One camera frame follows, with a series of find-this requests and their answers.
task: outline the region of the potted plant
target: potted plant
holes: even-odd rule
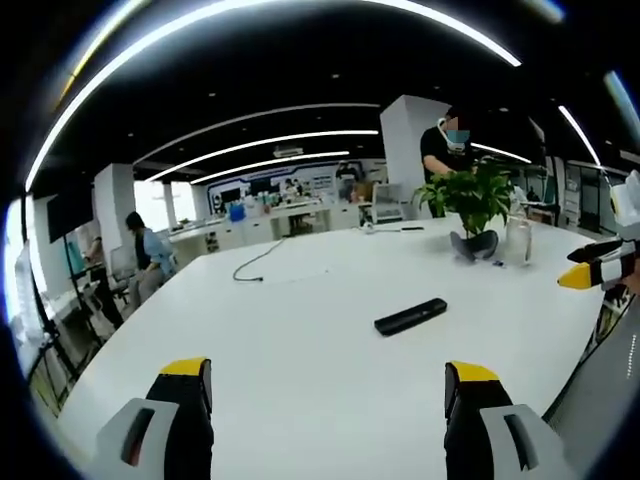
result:
[[[434,175],[431,181],[418,188],[415,195],[420,198],[420,208],[424,202],[433,205],[439,216],[445,211],[460,215],[466,232],[466,240],[451,232],[451,242],[462,254],[474,260],[474,254],[484,251],[484,258],[493,255],[498,243],[496,232],[487,231],[487,223],[496,215],[507,223],[511,208],[510,194],[513,185],[508,173],[491,163],[478,164],[473,172],[450,172]]]

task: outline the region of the black pot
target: black pot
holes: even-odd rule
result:
[[[486,230],[471,238],[462,238],[457,232],[451,232],[449,237],[453,248],[471,262],[475,262],[476,258],[489,258],[498,247],[498,234],[493,230]]]

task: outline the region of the green leaves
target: green leaves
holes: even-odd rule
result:
[[[459,213],[465,230],[477,235],[496,215],[507,222],[513,191],[508,174],[491,163],[480,163],[475,173],[434,175],[430,183],[416,190],[414,198],[420,198],[420,208],[425,202],[433,205],[438,215]]]

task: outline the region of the window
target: window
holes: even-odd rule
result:
[[[176,212],[176,220],[196,219],[196,205],[193,198],[193,188],[187,182],[172,182],[171,193],[173,195],[173,209]]]
[[[134,182],[133,193],[136,199],[136,211],[148,228],[154,232],[169,228],[164,186],[161,182]]]
[[[35,236],[33,199],[27,197],[26,201],[26,222],[27,222],[27,238],[29,239],[29,256],[31,260],[31,270],[36,280],[36,286],[39,292],[46,291],[44,281],[44,273],[40,264],[40,255],[38,252],[38,242]],[[20,295],[18,292],[18,283],[16,279],[16,261],[24,248],[22,241],[22,205],[20,200],[15,200],[9,205],[6,218],[6,228],[3,239],[3,275],[4,275],[4,291],[5,291],[5,308],[7,319],[11,321],[20,313]]]

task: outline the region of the white pillar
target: white pillar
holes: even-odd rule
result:
[[[125,224],[127,215],[136,209],[133,166],[112,163],[96,175],[94,189],[102,247],[110,270],[111,251],[123,245],[133,246],[133,237]]]
[[[402,95],[380,115],[389,183],[401,186],[401,200],[410,202],[416,188],[424,185],[420,138],[435,127],[450,105],[426,98]],[[422,215],[430,217],[428,208]]]
[[[191,194],[193,195],[193,203],[196,207],[196,219],[200,220],[210,217],[211,211],[209,210],[207,187],[204,185],[191,185]]]
[[[178,225],[178,220],[176,219],[176,207],[173,204],[173,190],[170,183],[163,183],[162,188],[164,193],[164,204],[167,206],[169,229],[171,229]]]

